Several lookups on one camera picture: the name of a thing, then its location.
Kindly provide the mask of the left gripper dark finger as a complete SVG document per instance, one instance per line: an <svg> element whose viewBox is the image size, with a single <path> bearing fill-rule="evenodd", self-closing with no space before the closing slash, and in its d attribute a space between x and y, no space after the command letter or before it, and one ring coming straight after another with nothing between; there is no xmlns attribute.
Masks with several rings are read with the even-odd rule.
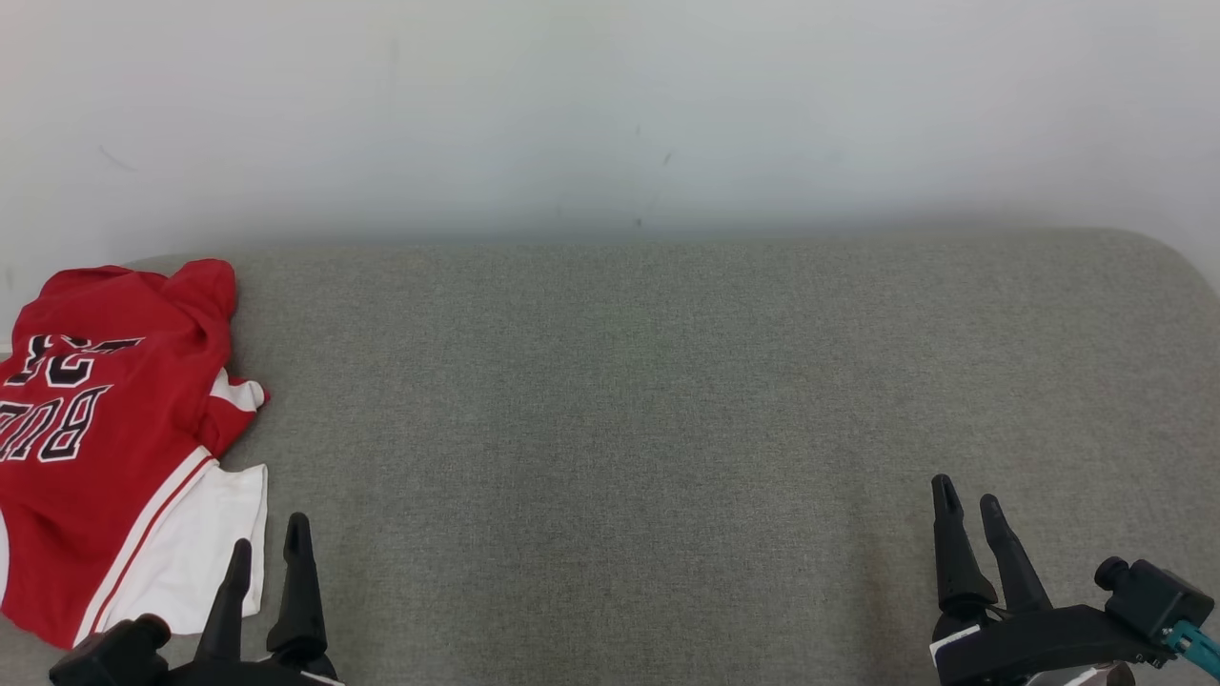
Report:
<svg viewBox="0 0 1220 686"><path fill-rule="evenodd" d="M267 651L274 663L292 669L332 669L314 540L304 513L288 518L283 557L284 587Z"/></svg>
<svg viewBox="0 0 1220 686"><path fill-rule="evenodd" d="M251 569L253 543L245 538L235 541L224 577L214 596L214 607L196 642L196 663L240 660L243 603L250 590Z"/></svg>

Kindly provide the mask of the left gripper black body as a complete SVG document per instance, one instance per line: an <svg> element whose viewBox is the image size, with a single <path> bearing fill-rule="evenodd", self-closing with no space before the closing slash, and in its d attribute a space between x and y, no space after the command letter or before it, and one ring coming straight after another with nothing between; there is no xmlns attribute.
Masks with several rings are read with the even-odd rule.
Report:
<svg viewBox="0 0 1220 686"><path fill-rule="evenodd" d="M344 685L327 655L267 655L260 660L196 658L170 669L162 685Z"/></svg>

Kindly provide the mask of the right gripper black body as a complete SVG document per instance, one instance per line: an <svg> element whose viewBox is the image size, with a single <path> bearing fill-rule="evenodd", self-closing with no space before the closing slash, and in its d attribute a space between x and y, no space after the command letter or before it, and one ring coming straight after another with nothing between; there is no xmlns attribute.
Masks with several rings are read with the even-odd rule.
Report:
<svg viewBox="0 0 1220 686"><path fill-rule="evenodd" d="M942 685L1009 685L1039 673L1128 662L1160 668L1170 651L1089 605L1021 614L933 648Z"/></svg>

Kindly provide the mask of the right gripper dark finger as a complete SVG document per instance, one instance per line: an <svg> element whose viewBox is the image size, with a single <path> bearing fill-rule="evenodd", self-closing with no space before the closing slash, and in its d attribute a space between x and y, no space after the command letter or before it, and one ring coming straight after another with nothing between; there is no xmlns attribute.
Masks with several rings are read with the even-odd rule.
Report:
<svg viewBox="0 0 1220 686"><path fill-rule="evenodd" d="M937 474L931 487L938 607L948 616L985 614L986 608L998 602L998 596L974 555L963 500L948 474Z"/></svg>
<svg viewBox="0 0 1220 686"><path fill-rule="evenodd" d="M981 496L980 511L985 538L996 555L997 570L1006 601L1006 612L1032 614L1050 612L1049 596L1014 530L1006 522L999 499L994 494Z"/></svg>

